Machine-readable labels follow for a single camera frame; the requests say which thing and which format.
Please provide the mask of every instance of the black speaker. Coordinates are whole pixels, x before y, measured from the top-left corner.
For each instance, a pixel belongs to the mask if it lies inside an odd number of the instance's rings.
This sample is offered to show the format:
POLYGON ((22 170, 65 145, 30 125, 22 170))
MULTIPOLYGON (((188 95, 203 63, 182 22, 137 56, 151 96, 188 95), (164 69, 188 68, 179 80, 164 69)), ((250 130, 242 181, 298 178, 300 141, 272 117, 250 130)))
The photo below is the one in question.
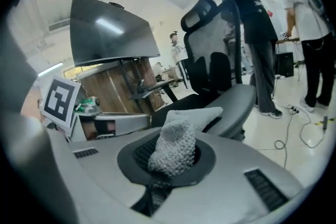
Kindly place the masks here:
POLYGON ((274 72, 275 74, 285 76, 286 78, 294 76, 293 52, 276 54, 274 72))

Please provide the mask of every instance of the black sneaker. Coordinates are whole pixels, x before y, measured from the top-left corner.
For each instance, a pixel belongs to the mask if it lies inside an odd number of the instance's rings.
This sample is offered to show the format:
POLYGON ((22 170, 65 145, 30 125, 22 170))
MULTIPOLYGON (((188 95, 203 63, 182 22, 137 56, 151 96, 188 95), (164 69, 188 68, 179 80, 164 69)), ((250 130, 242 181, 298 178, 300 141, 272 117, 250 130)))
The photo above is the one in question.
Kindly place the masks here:
POLYGON ((273 112, 266 112, 266 113, 261 113, 264 116, 270 116, 273 119, 279 119, 282 117, 282 112, 280 110, 275 109, 273 112))

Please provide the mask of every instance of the mesh chair back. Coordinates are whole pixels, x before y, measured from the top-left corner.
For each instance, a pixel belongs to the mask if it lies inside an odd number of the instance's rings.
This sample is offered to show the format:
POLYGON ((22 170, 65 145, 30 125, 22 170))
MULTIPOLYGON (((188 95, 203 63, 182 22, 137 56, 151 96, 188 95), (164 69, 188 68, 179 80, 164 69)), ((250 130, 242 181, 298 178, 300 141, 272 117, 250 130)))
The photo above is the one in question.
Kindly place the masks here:
POLYGON ((182 18, 186 32, 187 70, 190 83, 198 94, 227 91, 241 83, 240 19, 236 4, 199 0, 182 18), (230 14, 231 21, 222 18, 230 14))

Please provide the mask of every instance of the knit fabric object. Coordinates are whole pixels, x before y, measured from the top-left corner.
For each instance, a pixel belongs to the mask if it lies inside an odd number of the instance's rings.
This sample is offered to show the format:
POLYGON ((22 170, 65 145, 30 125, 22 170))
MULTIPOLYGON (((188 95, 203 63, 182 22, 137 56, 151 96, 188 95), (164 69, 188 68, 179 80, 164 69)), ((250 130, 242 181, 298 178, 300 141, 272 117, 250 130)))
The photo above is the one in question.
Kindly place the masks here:
POLYGON ((196 132, 205 129, 222 112, 219 107, 169 111, 155 151, 149 158, 148 170, 173 178, 193 166, 196 132))

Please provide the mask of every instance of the sneaker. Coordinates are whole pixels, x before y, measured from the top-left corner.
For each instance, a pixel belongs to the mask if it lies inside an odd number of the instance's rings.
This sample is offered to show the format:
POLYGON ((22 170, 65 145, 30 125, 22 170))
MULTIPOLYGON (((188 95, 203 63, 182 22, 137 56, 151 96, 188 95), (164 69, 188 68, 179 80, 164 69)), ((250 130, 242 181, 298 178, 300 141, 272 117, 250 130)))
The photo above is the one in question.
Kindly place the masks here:
POLYGON ((316 107, 324 109, 324 110, 328 110, 329 109, 329 107, 327 105, 321 104, 319 101, 316 102, 316 107))
POLYGON ((304 107, 310 113, 314 112, 314 109, 315 109, 307 105, 304 97, 300 99, 300 106, 304 107))
POLYGON ((266 112, 266 113, 262 112, 261 114, 264 116, 270 116, 271 118, 276 119, 276 120, 282 117, 282 112, 277 109, 275 109, 275 111, 273 112, 266 112))

